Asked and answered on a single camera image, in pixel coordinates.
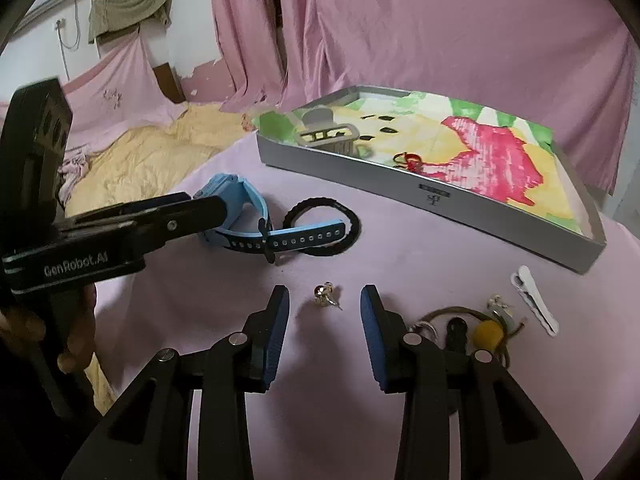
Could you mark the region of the person's left hand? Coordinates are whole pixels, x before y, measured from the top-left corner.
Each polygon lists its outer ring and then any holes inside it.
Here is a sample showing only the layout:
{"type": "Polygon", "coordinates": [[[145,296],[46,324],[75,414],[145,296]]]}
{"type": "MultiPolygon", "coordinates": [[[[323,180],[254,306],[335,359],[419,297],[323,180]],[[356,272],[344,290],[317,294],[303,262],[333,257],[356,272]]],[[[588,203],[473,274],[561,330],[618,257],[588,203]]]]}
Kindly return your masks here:
{"type": "MultiPolygon", "coordinates": [[[[64,374],[85,370],[96,350],[96,285],[84,289],[84,306],[65,333],[64,348],[56,355],[56,365],[64,374]]],[[[1,313],[1,337],[16,348],[35,344],[46,336],[46,324],[36,318],[24,318],[15,312],[1,313]]]]}

